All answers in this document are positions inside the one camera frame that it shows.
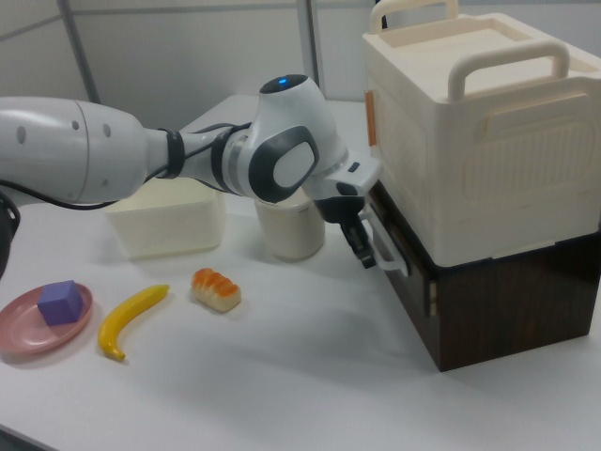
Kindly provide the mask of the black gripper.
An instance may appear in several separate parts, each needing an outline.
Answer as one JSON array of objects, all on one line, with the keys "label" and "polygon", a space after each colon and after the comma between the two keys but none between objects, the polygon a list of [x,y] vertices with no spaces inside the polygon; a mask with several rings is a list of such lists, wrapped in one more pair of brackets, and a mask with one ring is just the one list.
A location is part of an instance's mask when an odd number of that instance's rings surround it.
[{"label": "black gripper", "polygon": [[374,267],[376,263],[369,237],[359,214],[365,200],[362,196],[343,195],[315,201],[322,219],[329,224],[338,224],[353,254],[365,269]]}]

